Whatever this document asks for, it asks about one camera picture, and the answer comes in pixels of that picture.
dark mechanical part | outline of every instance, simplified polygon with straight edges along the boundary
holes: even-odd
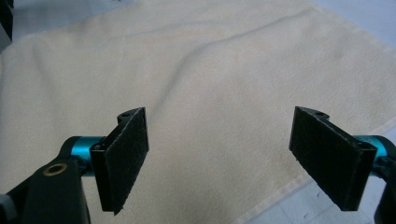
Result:
[[[118,123],[107,137],[67,139],[53,161],[0,195],[0,223],[91,223],[83,175],[95,176],[103,210],[116,215],[149,151],[145,108]]]
[[[396,146],[377,135],[351,136],[317,110],[296,106],[290,150],[342,211],[356,211],[370,174],[387,182],[375,223],[396,221]]]

beige cloth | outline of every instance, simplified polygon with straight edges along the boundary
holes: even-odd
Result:
[[[1,56],[0,192],[145,106],[124,210],[103,213],[83,178],[92,223],[245,222],[308,179],[288,149],[296,105],[353,134],[395,123],[395,55],[304,0],[147,0],[26,36]]]

cream fabric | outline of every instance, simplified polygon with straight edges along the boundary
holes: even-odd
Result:
[[[296,105],[349,133],[394,125],[393,50],[304,0],[139,1],[1,55],[0,192],[73,135],[145,106],[150,152],[124,210],[92,223],[241,223],[304,183]]]

towel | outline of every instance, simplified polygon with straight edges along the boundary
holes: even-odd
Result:
[[[351,134],[396,123],[395,55],[306,0],[142,0],[28,35],[1,55],[0,192],[145,106],[123,210],[83,178],[92,223],[244,223],[309,179],[289,151],[296,105]]]

